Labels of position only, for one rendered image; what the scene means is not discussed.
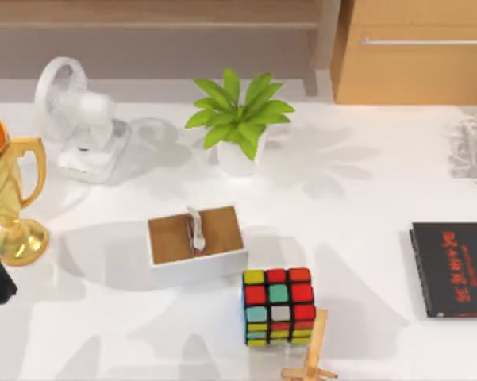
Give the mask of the white tissue box brown top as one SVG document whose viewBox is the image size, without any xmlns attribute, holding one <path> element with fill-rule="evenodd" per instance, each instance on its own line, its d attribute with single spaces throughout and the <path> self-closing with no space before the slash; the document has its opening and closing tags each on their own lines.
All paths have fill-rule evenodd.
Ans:
<svg viewBox="0 0 477 381">
<path fill-rule="evenodd" d="M 248 264 L 233 206 L 156 217 L 147 222 L 152 282 L 177 287 L 239 275 Z"/>
</svg>

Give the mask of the green plant in white pot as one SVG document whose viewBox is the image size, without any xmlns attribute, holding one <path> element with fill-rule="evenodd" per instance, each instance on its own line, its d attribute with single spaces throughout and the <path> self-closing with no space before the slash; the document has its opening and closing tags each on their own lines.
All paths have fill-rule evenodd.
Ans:
<svg viewBox="0 0 477 381">
<path fill-rule="evenodd" d="M 195 79 L 194 84 L 205 96 L 194 102 L 198 110 L 184 128 L 205 130 L 202 147 L 217 150 L 217 161 L 227 174 L 252 175 L 265 148 L 268 129 L 289 124 L 289 115 L 295 111 L 292 105 L 276 98 L 283 83 L 264 73 L 243 90 L 238 75 L 227 68 L 219 83 Z"/>
</svg>

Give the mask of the colourful puzzle cube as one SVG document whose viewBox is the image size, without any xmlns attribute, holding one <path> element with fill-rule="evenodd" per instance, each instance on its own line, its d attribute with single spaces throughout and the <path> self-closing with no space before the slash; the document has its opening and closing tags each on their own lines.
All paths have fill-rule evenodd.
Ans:
<svg viewBox="0 0 477 381">
<path fill-rule="evenodd" d="M 309 268 L 243 271 L 242 303 L 248 347 L 310 342 L 316 307 Z"/>
</svg>

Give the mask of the white desk fan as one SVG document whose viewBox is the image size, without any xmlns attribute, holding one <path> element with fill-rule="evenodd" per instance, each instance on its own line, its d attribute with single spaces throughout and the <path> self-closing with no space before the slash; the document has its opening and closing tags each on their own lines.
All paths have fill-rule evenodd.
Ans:
<svg viewBox="0 0 477 381">
<path fill-rule="evenodd" d="M 107 182 L 131 131 L 115 118 L 116 103 L 109 95 L 88 89 L 82 64 L 66 56 L 50 60 L 38 79 L 33 105 L 59 170 L 82 182 Z"/>
</svg>

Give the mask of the wooden open shelf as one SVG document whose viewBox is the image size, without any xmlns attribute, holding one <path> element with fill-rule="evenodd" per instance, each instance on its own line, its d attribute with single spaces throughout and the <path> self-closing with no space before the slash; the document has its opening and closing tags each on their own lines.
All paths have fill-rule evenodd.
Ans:
<svg viewBox="0 0 477 381">
<path fill-rule="evenodd" d="M 78 60 L 123 102 L 182 101 L 230 68 L 315 95 L 341 0 L 0 0 L 0 102 L 26 102 L 49 60 Z"/>
</svg>

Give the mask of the pale wooden stand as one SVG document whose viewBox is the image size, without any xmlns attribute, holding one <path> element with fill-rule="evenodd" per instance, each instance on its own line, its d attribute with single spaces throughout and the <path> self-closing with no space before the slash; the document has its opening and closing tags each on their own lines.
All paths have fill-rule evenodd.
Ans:
<svg viewBox="0 0 477 381">
<path fill-rule="evenodd" d="M 281 371 L 283 381 L 327 381 L 328 379 L 338 379 L 337 374 L 319 367 L 327 318 L 327 310 L 316 310 L 304 365 L 302 368 L 284 368 Z"/>
</svg>

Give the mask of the wooden cupboard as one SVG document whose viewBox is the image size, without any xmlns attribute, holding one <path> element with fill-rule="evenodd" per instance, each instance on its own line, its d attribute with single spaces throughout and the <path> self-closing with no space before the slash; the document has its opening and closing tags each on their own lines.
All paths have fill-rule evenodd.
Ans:
<svg viewBox="0 0 477 381">
<path fill-rule="evenodd" d="M 477 0 L 341 0 L 330 63 L 341 105 L 477 105 L 477 46 L 370 46 L 477 40 Z"/>
</svg>

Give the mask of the gold trophy with orange top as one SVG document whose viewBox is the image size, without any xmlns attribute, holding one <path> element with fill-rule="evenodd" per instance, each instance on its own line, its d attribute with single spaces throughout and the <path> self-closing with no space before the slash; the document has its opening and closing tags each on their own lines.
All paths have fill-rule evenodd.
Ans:
<svg viewBox="0 0 477 381">
<path fill-rule="evenodd" d="M 18 160 L 27 152 L 35 156 L 37 183 L 28 197 Z M 21 218 L 21 212 L 40 196 L 47 176 L 47 158 L 40 137 L 11 138 L 0 120 L 0 259 L 9 266 L 33 263 L 48 247 L 48 229 L 34 219 Z"/>
</svg>

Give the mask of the black book red lettering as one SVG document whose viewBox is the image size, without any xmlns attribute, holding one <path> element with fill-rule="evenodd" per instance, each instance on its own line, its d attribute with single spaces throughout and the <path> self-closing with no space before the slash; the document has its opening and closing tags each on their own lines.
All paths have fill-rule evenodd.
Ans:
<svg viewBox="0 0 477 381">
<path fill-rule="evenodd" d="M 477 318 L 477 222 L 414 222 L 410 240 L 429 318 Z"/>
</svg>

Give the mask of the grey crumpled object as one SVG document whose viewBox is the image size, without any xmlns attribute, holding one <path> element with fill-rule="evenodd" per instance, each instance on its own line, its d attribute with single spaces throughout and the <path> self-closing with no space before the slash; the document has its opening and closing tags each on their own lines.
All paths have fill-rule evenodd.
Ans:
<svg viewBox="0 0 477 381">
<path fill-rule="evenodd" d="M 460 119 L 446 133 L 451 176 L 477 183 L 477 114 Z"/>
</svg>

